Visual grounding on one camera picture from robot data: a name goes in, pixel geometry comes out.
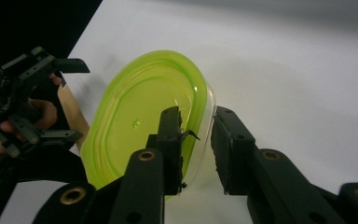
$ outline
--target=white table surface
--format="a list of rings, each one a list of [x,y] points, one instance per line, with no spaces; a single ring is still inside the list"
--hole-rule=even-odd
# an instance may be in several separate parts
[[[358,182],[358,1],[105,0],[70,55],[91,74],[65,75],[89,124],[115,74],[157,49],[194,62],[217,104],[312,184],[338,193]],[[208,149],[195,182],[166,202],[165,222],[251,219],[246,197],[223,194]]]

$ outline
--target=finger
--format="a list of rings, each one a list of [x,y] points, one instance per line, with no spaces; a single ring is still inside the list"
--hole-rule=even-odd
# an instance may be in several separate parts
[[[42,117],[34,124],[38,129],[48,129],[57,121],[57,108],[50,101],[30,100],[30,103],[41,111]]]
[[[14,127],[14,125],[8,120],[0,123],[0,129],[5,133],[14,133],[17,131],[16,127]]]
[[[54,74],[51,74],[49,77],[48,77],[53,83],[54,85],[58,86],[62,83],[62,79],[60,77],[57,77],[56,75]]]
[[[22,142],[25,141],[25,137],[21,134],[21,132],[8,120],[5,120],[0,123],[0,129],[5,133],[11,133],[19,138]]]

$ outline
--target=transparent plastic container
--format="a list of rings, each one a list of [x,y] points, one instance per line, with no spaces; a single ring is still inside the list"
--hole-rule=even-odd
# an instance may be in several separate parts
[[[160,113],[176,105],[181,129],[200,138],[182,143],[184,180],[191,183],[210,136],[215,99],[197,66],[170,50],[135,59],[107,86],[80,150],[89,182],[100,189],[123,176],[130,155],[158,132]]]

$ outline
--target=lime green lid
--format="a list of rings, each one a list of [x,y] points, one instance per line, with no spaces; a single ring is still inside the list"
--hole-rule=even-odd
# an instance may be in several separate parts
[[[80,150],[89,182],[100,189],[123,176],[130,155],[158,132],[166,108],[178,105],[181,128],[197,133],[207,97],[200,70],[182,54],[159,50],[129,63],[107,86]],[[182,144],[184,174],[194,143]]]

